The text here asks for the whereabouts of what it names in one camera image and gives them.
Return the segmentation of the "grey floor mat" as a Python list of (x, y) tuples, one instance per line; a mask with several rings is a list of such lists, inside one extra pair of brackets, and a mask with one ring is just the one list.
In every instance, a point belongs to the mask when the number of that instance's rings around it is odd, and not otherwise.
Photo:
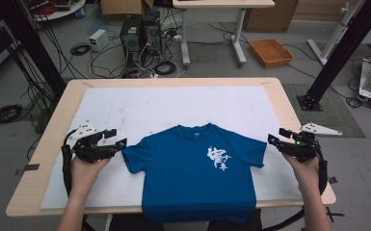
[(310, 85), (283, 84), (285, 93), (302, 125), (309, 122), (341, 131), (342, 138), (361, 138), (365, 135), (352, 117), (349, 109), (333, 90), (328, 89), (319, 102), (319, 109), (305, 111), (300, 107), (298, 97), (303, 96)]

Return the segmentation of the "person's right hand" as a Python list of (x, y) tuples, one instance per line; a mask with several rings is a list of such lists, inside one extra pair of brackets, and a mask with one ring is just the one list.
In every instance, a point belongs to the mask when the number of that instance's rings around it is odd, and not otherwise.
[(313, 158), (309, 161), (300, 163), (292, 156), (284, 154), (283, 157), (293, 168), (296, 179), (299, 183), (299, 189), (302, 193), (310, 191), (319, 192), (318, 160)]

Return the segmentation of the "light wooden table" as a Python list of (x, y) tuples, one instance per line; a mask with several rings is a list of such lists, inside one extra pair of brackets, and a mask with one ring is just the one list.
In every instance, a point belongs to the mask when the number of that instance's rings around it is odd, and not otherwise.
[[(9, 217), (57, 216), (63, 209), (43, 210), (40, 204), (45, 196), (53, 166), (61, 153), (66, 134), (79, 108), (85, 90), (89, 88), (150, 88), (150, 87), (208, 87), (208, 86), (262, 86), (276, 100), (277, 114), (283, 128), (300, 131), (301, 123), (283, 89), (279, 79), (259, 78), (165, 78), (165, 79), (113, 79), (113, 80), (72, 80), (67, 84), (59, 104), (29, 165), (40, 164), (38, 170), (25, 171), (6, 209)], [(265, 207), (300, 206), (303, 202), (283, 204), (267, 203)], [(112, 214), (117, 212), (141, 212), (135, 207), (88, 208), (88, 214)]]

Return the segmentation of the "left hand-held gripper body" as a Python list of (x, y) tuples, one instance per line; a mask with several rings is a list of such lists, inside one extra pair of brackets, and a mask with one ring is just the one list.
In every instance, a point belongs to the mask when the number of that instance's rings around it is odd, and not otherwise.
[(104, 130), (97, 130), (88, 120), (67, 134), (68, 141), (74, 141), (71, 151), (82, 161), (94, 163), (115, 156), (108, 139), (103, 138)]

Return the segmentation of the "person's leg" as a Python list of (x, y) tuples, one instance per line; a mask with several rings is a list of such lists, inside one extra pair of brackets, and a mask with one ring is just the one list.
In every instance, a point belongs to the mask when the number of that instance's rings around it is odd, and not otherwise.
[(255, 210), (245, 223), (230, 220), (210, 221), (206, 231), (262, 231), (261, 211)]
[(112, 216), (109, 231), (165, 231), (163, 224), (152, 224), (142, 214)]

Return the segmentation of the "person's left leg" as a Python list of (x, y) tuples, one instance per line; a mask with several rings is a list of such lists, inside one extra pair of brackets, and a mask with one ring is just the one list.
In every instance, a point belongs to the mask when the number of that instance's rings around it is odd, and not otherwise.
[(165, 231), (163, 224), (152, 224), (142, 214), (112, 216), (109, 231)]

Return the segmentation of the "white table mat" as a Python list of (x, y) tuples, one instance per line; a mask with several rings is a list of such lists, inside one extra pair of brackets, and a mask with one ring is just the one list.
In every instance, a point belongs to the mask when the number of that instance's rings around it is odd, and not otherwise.
[[(117, 129), (117, 137), (136, 144), (145, 136), (175, 125), (208, 122), (240, 135), (267, 141), (277, 135), (281, 120), (275, 99), (262, 86), (89, 88), (85, 90), (70, 130), (90, 122), (97, 130)], [(60, 153), (40, 204), (43, 210), (63, 209), (67, 195)], [(301, 201), (291, 166), (275, 147), (264, 154), (264, 167), (251, 167), (257, 207)], [(135, 207), (142, 203), (145, 173), (129, 173), (120, 153), (101, 170), (87, 201), (88, 208)]]

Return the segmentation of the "orange tray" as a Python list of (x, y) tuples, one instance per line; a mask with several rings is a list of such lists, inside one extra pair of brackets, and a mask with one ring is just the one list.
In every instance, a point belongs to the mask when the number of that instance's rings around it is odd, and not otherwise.
[(265, 67), (288, 64), (294, 59), (293, 55), (275, 38), (252, 40), (250, 48)]

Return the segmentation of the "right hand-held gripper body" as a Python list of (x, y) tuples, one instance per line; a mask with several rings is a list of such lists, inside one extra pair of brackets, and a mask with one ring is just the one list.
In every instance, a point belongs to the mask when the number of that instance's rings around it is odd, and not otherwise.
[(291, 138), (294, 141), (293, 143), (282, 142), (280, 152), (292, 156), (300, 163), (314, 157), (323, 161), (324, 157), (316, 135), (341, 136), (342, 132), (309, 122), (300, 128), (299, 133), (293, 132), (293, 137)]

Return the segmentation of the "cardboard box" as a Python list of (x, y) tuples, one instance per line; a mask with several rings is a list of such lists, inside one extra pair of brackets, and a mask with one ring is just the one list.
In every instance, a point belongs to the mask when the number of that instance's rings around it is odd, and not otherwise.
[(274, 0), (271, 8), (250, 9), (244, 29), (250, 33), (285, 33), (288, 31), (299, 0)]
[(154, 0), (101, 0), (101, 12), (106, 19), (120, 20), (129, 14), (143, 15)]

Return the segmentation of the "person's left hand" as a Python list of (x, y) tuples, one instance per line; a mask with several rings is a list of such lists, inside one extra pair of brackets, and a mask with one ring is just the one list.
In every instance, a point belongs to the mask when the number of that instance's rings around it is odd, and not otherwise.
[(72, 186), (70, 194), (74, 197), (88, 196), (100, 171), (108, 165), (109, 159), (87, 163), (75, 157), (71, 164)]

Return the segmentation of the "blue t-shirt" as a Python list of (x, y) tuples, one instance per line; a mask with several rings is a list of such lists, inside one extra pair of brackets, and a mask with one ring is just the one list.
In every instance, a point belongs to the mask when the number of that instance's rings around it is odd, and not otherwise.
[(244, 223), (256, 208), (252, 167), (267, 144), (215, 124), (174, 126), (122, 150), (145, 174), (142, 209), (153, 223), (225, 219)]

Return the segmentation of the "white power supply box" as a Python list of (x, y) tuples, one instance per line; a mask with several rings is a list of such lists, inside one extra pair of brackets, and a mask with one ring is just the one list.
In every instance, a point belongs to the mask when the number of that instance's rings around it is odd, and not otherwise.
[(95, 52), (101, 51), (109, 44), (107, 32), (103, 29), (98, 29), (94, 34), (89, 37), (92, 50)]

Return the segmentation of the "black computer tower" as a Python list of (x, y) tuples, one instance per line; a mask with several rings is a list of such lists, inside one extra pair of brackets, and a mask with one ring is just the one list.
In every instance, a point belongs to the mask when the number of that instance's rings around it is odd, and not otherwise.
[(159, 56), (162, 52), (160, 13), (158, 11), (146, 12), (143, 22), (148, 55)]
[(123, 20), (119, 36), (126, 64), (137, 66), (141, 62), (140, 54), (144, 48), (142, 16), (140, 14), (128, 14)]

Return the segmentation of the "black metal post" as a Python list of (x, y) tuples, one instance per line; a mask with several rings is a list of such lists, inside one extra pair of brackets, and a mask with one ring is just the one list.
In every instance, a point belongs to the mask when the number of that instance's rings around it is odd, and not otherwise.
[(305, 111), (319, 109), (319, 102), (344, 64), (351, 58), (358, 46), (371, 30), (371, 0), (363, 0), (350, 21), (346, 33), (336, 44), (309, 90), (299, 96), (300, 107)]
[(54, 96), (60, 98), (66, 83), (43, 46), (19, 0), (0, 0), (0, 15), (24, 45)]

